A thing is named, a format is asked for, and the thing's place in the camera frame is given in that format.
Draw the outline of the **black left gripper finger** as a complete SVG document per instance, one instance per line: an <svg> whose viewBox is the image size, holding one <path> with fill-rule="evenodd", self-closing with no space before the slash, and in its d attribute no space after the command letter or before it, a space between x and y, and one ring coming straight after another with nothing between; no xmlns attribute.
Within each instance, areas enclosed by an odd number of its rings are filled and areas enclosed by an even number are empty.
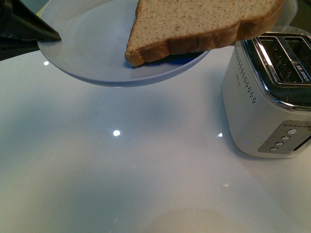
<svg viewBox="0 0 311 233"><path fill-rule="evenodd" d="M20 0L0 2L0 46L36 47L38 42L57 42L59 33L33 13Z"/></svg>

